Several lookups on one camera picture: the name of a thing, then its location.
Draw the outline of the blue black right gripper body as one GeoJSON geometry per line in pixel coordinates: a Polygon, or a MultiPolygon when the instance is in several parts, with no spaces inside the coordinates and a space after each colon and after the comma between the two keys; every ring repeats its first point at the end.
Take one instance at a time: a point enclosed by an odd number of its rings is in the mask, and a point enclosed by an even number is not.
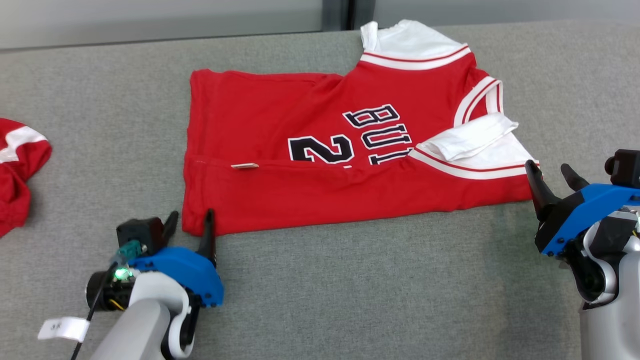
{"type": "Polygon", "coordinates": [[[542,255],[559,255],[569,240],[622,207],[638,207],[640,191],[614,184],[589,184],[553,208],[539,220],[535,246],[542,255]]]}

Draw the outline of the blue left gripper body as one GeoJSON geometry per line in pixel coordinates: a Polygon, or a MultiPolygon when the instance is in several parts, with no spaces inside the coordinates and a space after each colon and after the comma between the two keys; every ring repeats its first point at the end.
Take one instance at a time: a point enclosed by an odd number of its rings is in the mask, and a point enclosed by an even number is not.
{"type": "Polygon", "coordinates": [[[220,307],[224,303],[224,285],[214,264],[188,248],[165,247],[154,255],[131,260],[130,267],[141,272],[162,272],[199,296],[203,307],[220,307]]]}

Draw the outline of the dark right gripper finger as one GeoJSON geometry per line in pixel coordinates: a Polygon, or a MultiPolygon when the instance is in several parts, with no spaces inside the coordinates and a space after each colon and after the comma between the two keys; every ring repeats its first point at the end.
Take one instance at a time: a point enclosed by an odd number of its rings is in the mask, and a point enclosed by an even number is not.
{"type": "Polygon", "coordinates": [[[526,161],[525,170],[534,205],[535,216],[538,221],[546,221],[554,207],[561,199],[547,186],[540,167],[533,160],[526,161]]]}
{"type": "Polygon", "coordinates": [[[560,166],[560,172],[567,184],[567,186],[574,192],[580,192],[587,187],[590,183],[581,177],[574,169],[567,163],[562,163],[560,166]]]}

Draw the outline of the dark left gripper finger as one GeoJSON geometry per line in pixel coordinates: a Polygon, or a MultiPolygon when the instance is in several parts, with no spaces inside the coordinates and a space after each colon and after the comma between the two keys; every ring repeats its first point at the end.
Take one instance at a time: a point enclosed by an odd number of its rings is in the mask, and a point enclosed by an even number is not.
{"type": "Polygon", "coordinates": [[[170,212],[169,216],[167,217],[165,222],[162,224],[163,228],[161,233],[162,235],[161,244],[163,247],[168,246],[170,239],[175,234],[176,228],[178,227],[178,219],[179,219],[178,210],[173,210],[172,212],[170,212]]]}
{"type": "Polygon", "coordinates": [[[198,254],[217,265],[217,248],[215,235],[215,212],[208,209],[203,220],[203,231],[199,240],[198,254]]]}

